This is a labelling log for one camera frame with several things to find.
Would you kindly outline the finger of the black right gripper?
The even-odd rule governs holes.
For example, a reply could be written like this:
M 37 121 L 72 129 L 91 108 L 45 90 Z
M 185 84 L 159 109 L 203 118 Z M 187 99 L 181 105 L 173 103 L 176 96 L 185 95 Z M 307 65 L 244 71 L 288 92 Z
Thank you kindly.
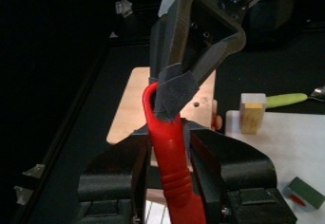
M 169 121 L 193 97 L 224 58 L 242 50 L 246 36 L 239 22 L 208 0 L 175 0 L 171 58 L 165 81 L 156 89 L 153 112 Z
M 167 69 L 175 63 L 171 58 L 173 19 L 164 14 L 151 28 L 149 37 L 149 82 L 165 81 Z

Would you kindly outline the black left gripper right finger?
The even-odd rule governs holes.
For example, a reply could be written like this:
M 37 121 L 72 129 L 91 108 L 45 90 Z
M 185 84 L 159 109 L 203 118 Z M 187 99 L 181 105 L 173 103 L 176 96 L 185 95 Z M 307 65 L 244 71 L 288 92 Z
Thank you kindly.
M 267 155 L 192 121 L 184 133 L 207 224 L 295 224 Z

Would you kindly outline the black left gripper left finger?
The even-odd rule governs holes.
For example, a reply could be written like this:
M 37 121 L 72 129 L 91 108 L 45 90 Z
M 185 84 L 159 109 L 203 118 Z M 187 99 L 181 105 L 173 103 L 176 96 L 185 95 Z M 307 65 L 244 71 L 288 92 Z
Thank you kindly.
M 78 179 L 77 224 L 144 224 L 149 142 L 141 126 L 86 165 Z

